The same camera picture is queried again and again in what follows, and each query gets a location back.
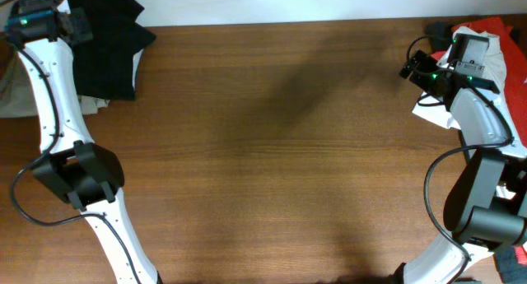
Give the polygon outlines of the black shorts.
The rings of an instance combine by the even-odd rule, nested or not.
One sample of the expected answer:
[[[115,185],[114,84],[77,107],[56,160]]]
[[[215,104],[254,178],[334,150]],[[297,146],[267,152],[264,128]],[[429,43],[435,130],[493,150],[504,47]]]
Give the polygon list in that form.
[[[134,100],[133,56],[156,35],[137,23],[144,7],[136,0],[68,0],[81,8],[93,38],[72,47],[78,95],[106,100]]]

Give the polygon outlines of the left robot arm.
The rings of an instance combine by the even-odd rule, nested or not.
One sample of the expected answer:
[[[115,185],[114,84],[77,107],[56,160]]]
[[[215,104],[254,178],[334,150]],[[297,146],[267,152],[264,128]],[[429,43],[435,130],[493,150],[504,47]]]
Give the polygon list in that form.
[[[129,220],[118,157],[95,144],[85,125],[73,78],[72,47],[92,38],[84,11],[68,0],[18,0],[7,19],[7,41],[30,78],[40,121],[40,155],[30,171],[56,198],[78,210],[58,221],[85,220],[119,283],[159,283]]]

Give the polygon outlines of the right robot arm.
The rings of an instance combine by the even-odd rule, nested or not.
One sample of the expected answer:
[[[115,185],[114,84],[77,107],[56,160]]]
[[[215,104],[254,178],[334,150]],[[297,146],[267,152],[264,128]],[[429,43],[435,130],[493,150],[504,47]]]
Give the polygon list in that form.
[[[459,28],[442,62],[407,52],[400,75],[419,86],[429,111],[443,110],[459,125],[462,147],[438,156],[423,182],[427,214],[439,235],[413,261],[402,263],[395,283],[455,283],[476,262],[526,243],[526,146],[508,110],[505,83],[488,65],[497,37]],[[468,162],[445,200],[443,220],[433,215],[429,183],[446,157]]]

